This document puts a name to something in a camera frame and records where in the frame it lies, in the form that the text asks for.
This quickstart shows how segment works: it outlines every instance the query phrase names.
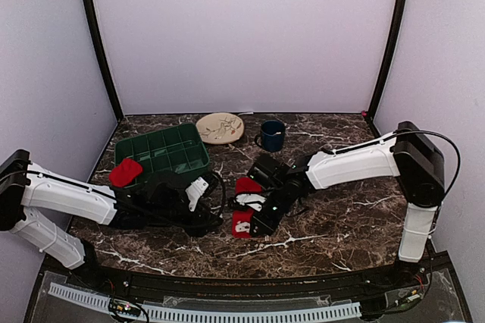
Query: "mug handle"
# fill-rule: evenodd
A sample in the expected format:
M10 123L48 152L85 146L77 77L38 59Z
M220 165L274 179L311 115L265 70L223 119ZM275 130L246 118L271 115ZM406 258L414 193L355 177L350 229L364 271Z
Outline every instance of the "mug handle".
M260 133L255 136L255 144L263 149L263 145L258 142L259 139L261 139Z

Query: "white plastic piece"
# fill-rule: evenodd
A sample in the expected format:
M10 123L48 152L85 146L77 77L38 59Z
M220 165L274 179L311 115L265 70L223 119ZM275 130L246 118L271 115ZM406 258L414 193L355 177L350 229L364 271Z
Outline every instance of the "white plastic piece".
M421 260L437 209L438 207L422 208L408 204L399 247L399 260L406 262Z
M197 202L199 201L200 197L204 194L204 192L207 190L209 187L209 184L207 181L199 177L197 180L193 181L187 189L185 189L185 192L187 193L187 196L189 197L189 210L191 212L194 212L196 210Z
M28 170L39 171L40 175L28 174L30 185L25 188L22 205L53 209L71 215L91 219L99 224L109 224L116 214L114 199L94 193L96 189L114 197L109 187L98 187L78 180L54 174L37 164L29 165ZM54 180L48 176L84 185L86 188Z
M109 298L97 293L88 293L72 287L51 283L49 295L56 296L62 300L83 306L88 309L110 314ZM210 312L199 310L172 309L151 304L142 304L144 310L150 317L150 321L157 323L180 322L225 322L225 323L317 323L327 321L342 321L344 319L359 318L361 314L360 303L347 303L338 306L325 306L321 308L287 310L276 312ZM122 312L120 316L132 318Z
M396 144L396 139L383 141L390 134L377 139L379 143L376 145L366 146L342 154L329 155L322 151L317 152L308 163L308 171L306 172L308 179L315 189L326 189L335 184L367 179L369 177L398 177L399 169L393 153L390 151L390 148ZM375 141L372 140L344 149L367 145Z
M251 230L251 224L249 222L237 222L236 232L249 232Z
M241 193L236 196L236 202L240 205L248 205L259 212L263 209L263 204L266 202L266 198L259 194Z
M35 208L25 207L25 221L19 221L10 230L46 252L64 265L73 269L84 263L84 246L79 238L66 234Z

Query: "white backdrop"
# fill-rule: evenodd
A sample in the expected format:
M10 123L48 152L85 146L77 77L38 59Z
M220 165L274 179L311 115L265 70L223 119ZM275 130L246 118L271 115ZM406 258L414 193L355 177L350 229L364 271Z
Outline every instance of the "white backdrop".
M125 114L367 108L395 0L95 0Z

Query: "white wall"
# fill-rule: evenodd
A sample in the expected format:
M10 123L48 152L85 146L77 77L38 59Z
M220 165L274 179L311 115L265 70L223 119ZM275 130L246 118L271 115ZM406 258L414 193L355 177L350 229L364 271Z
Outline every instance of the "white wall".
M376 123L403 120L458 143L462 173L446 199L433 241L447 249L475 321L485 321L485 0L408 0ZM446 152L446 176L455 168Z
M0 162L25 148L86 180L115 123L82 0L0 0ZM1 320L21 322L43 256L8 232L0 251Z
M367 108L395 0L95 0L125 113Z

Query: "black frame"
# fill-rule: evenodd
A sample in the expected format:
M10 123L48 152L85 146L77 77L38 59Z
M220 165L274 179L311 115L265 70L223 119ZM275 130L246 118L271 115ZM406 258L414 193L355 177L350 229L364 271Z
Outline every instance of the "black frame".
M372 95L369 109L365 112L365 117L370 118L371 123L373 123L374 117L377 113L380 99L382 98L387 77L389 75L389 70L391 68L391 64L393 63L394 51L396 50L399 30L401 29L405 3L406 0L396 0L396 3L394 4L393 19L391 20L389 36L387 37L386 49L384 50L382 64L380 65L379 75L377 76L374 94Z
M374 93L372 95L371 103L368 110L362 112L362 115L368 122L369 127L371 128L375 136L377 136L379 132L374 125L374 117L377 113L377 108L379 107L379 102L382 98L390 67L393 62L394 51L396 50L399 30L401 28L402 15L404 13L405 1L406 0L396 0L396 3L394 4L393 19L391 20L386 49L384 51L382 64L380 66L379 75L377 77L377 82L374 88ZM113 112L116 118L118 119L118 121L121 121L124 118L124 114L121 109L120 100L117 96L113 78L111 76L111 72L109 70L108 62L106 59L101 33L99 32L98 20L96 18L94 1L83 0L83 3L84 10L86 12L86 19L89 25L89 31L91 33L92 44L94 45L99 69L102 73L103 81L105 83L106 92L108 93L111 107L113 108Z
M96 18L96 11L93 0L83 0L84 11L86 12L86 19L88 21L89 31L91 33L92 45L98 59L99 70L105 83L106 92L108 93L109 102L113 108L114 115L118 121L121 121L124 117L123 110L121 109L120 100L114 88L113 78L108 66L108 60L106 59L105 48L99 32L98 20Z
M431 251L433 270L447 268L452 277L453 286L458 295L466 321L472 321L471 313L463 295L455 268L448 253ZM428 261L423 259L420 266L428 269ZM382 297L382 287L369 287L365 282L369 277L389 274L391 265L370 268L362 271L323 274L303 278L281 279L210 279L171 277L141 272L125 271L116 268L103 268L116 288L116 295L136 303L163 301L164 296L192 297L199 299L288 299L306 296L331 295L333 301L351 299L365 302ZM69 284L87 287L82 281L69 275L69 271L60 262L46 256L37 275L36 283L30 296L24 323L30 322L36 305L37 296L46 271L67 275ZM108 286L98 291L111 294Z

